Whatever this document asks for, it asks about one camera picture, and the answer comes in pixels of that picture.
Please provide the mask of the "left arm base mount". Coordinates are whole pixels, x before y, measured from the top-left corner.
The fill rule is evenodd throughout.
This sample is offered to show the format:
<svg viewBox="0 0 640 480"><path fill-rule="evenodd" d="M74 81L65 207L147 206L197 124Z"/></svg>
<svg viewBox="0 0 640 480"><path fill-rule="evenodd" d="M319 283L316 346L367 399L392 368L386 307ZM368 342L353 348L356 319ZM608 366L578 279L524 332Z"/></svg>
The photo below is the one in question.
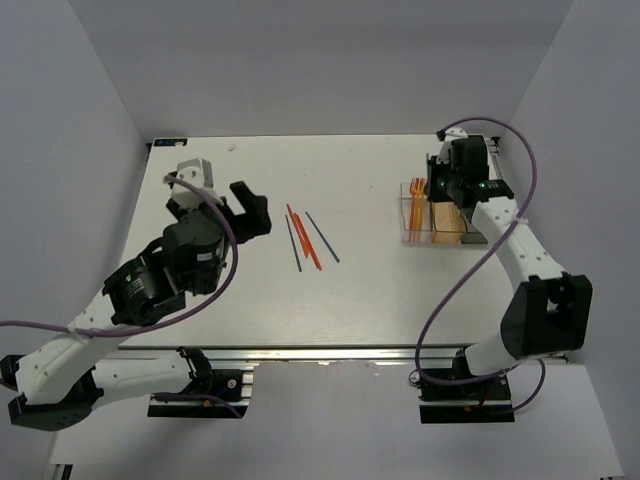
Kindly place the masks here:
<svg viewBox="0 0 640 480"><path fill-rule="evenodd" d="M253 373L214 369L210 377L178 394L151 397L147 416L174 419L241 419L252 395Z"/></svg>

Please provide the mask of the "red-orange plastic fork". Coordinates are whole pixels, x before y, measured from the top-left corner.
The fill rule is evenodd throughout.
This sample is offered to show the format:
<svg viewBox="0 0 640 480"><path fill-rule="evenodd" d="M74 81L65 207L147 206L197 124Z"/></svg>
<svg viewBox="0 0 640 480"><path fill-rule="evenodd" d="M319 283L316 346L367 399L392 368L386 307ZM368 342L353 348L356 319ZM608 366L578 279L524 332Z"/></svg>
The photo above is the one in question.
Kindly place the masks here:
<svg viewBox="0 0 640 480"><path fill-rule="evenodd" d="M416 214L416 200L419 195L420 179L414 177L410 184L411 204L410 204L410 218L409 218L409 241L413 241L413 234L415 231L415 214Z"/></svg>

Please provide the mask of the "yellow plastic fork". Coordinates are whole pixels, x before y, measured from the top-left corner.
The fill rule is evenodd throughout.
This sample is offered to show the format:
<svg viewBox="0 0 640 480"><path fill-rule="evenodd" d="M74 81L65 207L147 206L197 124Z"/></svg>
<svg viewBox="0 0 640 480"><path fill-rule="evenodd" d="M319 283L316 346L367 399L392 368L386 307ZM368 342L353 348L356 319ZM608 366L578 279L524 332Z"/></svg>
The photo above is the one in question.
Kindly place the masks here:
<svg viewBox="0 0 640 480"><path fill-rule="evenodd" d="M420 179L419 195L416 200L416 214L415 214L415 231L413 234L413 242L419 243L422 241L422 237L427 231L427 197L425 194L426 178Z"/></svg>

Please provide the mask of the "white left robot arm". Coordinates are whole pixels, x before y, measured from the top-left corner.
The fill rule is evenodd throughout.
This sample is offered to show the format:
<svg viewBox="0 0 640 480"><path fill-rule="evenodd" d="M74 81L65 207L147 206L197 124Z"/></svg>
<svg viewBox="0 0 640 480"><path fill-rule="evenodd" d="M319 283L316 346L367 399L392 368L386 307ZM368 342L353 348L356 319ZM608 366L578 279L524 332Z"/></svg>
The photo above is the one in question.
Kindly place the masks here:
<svg viewBox="0 0 640 480"><path fill-rule="evenodd" d="M231 184L244 211L171 176L166 204L174 222L104 282L91 303L28 355L1 361L1 382L14 391L13 425L57 432L94 410L128 398L198 401L229 416L239 396L196 347L179 347L151 361L108 360L127 338L179 323L211 305L229 286L239 245L270 233L268 200L242 182Z"/></svg>

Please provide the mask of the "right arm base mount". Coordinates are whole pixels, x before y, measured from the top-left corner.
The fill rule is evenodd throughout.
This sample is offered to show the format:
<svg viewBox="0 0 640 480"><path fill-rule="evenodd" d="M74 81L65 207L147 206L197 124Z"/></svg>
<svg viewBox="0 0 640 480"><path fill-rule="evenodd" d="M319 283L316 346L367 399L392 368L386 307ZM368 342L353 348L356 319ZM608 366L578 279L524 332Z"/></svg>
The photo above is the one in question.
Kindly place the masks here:
<svg viewBox="0 0 640 480"><path fill-rule="evenodd" d="M512 423L515 421L511 390L505 375L464 386L427 382L416 370L408 381L419 391L422 424Z"/></svg>

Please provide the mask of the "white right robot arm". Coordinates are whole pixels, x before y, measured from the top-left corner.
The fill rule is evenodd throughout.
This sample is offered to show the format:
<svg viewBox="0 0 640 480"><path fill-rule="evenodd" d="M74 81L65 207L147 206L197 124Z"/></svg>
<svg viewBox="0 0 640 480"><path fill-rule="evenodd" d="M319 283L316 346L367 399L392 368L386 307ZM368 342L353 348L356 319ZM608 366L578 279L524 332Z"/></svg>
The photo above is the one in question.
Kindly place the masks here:
<svg viewBox="0 0 640 480"><path fill-rule="evenodd" d="M487 241L513 288L497 332L456 354L453 390L472 399L486 389L488 378L525 360L581 349L593 286L553 259L521 218L511 188L490 178L484 138L445 139L427 161L427 179L428 199L454 204Z"/></svg>

